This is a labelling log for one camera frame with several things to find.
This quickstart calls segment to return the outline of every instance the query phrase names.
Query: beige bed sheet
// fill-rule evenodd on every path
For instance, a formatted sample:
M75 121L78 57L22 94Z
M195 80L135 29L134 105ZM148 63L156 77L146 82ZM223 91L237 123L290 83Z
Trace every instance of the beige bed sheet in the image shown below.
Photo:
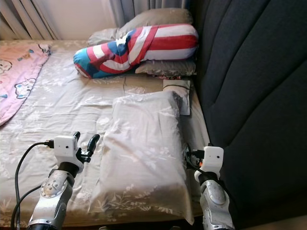
M35 41L1 41L0 45L16 45ZM86 147L95 133L104 135L108 128L114 98L161 91L163 81L145 75L125 74L90 80L77 74L72 57L86 47L86 41L40 41L51 44L52 54L37 78L30 96L17 114L0 127L0 226L8 227L15 206L14 174L25 150L35 142L58 135L81 132L79 145ZM201 149L209 141L196 93L191 96L191 115L181 118L183 136L193 149ZM93 189L98 181L102 157L102 141L98 142L92 161L77 175L68 203L65 226L89 226L110 223L162 221L179 217L161 210L155 215L117 216L91 212ZM20 194L42 184L56 167L53 150L35 147L25 158L19 174ZM201 213L199 186L191 175L190 190L194 214ZM21 205L22 227L30 219L38 201L38 192L30 194Z

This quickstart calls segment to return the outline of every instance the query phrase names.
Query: curtain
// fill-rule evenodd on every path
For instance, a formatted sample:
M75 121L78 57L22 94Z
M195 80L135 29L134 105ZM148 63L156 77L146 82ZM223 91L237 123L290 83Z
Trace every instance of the curtain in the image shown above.
M190 0L111 0L118 27L122 27L139 13L156 8L189 8Z
M1 39L58 39L31 0L0 0Z

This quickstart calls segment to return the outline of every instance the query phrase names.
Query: dark gray headboard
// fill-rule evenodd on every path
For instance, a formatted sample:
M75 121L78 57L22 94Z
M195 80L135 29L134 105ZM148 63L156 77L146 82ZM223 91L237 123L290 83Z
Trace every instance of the dark gray headboard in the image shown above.
M237 227L307 214L307 1L194 0L195 80Z

